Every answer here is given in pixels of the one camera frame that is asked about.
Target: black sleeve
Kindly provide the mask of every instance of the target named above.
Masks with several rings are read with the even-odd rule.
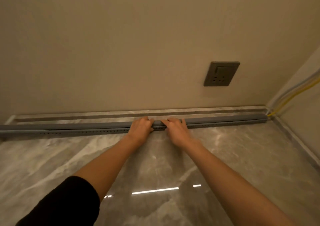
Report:
[[[16,226],[93,225],[100,199],[93,186],[78,176],[66,178],[46,195]]]

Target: forearm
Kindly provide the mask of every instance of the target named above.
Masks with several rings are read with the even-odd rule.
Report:
[[[293,225],[250,183],[210,153],[200,141],[184,147],[235,225]]]
[[[126,135],[113,147],[86,164],[74,175],[87,180],[97,191],[100,201],[111,188],[123,164],[139,147],[139,142]]]

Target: yellow cable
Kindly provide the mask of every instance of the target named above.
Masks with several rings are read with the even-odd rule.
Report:
[[[309,88],[313,87],[314,85],[316,85],[317,83],[320,82],[320,78],[318,78],[316,81],[314,81],[313,83],[311,83],[310,85],[306,86],[305,88],[301,89],[300,91],[297,91],[296,93],[294,93],[293,95],[291,95],[285,102],[282,103],[282,105],[280,105],[277,109],[275,109],[275,111],[273,111],[271,114],[269,114],[268,116],[274,115],[275,113],[277,113],[279,110],[282,109],[282,107],[284,107],[290,100],[292,100],[295,96],[297,96],[298,94],[301,94],[302,92],[308,90]]]

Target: right hand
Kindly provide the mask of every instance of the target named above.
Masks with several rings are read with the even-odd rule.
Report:
[[[174,145],[184,148],[194,140],[189,134],[185,119],[182,119],[182,123],[177,118],[169,118],[168,120],[161,121],[167,126],[166,131]]]

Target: left hand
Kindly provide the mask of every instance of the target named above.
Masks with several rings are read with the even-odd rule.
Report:
[[[154,119],[149,120],[147,116],[133,121],[127,136],[138,142],[139,146],[142,145],[153,131],[151,127],[153,122]]]

